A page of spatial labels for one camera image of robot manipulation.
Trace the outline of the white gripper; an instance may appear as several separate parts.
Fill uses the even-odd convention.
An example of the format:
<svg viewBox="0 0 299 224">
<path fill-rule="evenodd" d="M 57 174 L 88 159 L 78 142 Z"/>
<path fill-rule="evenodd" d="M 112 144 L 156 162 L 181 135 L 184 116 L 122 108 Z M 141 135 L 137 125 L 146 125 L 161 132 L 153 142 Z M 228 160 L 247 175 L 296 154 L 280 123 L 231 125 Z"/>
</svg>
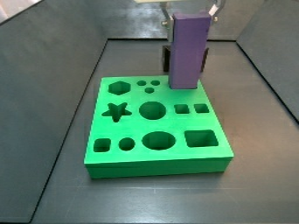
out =
<svg viewBox="0 0 299 224">
<path fill-rule="evenodd" d="M 166 30 L 166 39 L 169 41 L 173 40 L 173 17 L 168 12 L 169 3 L 172 2 L 182 2 L 186 3 L 189 1 L 211 1 L 213 5 L 209 8 L 209 16 L 213 22 L 219 20 L 219 13 L 224 7 L 225 0 L 133 0 L 137 4 L 152 4 L 160 3 L 161 12 L 164 15 L 164 21 L 161 22 L 161 26 Z"/>
</svg>

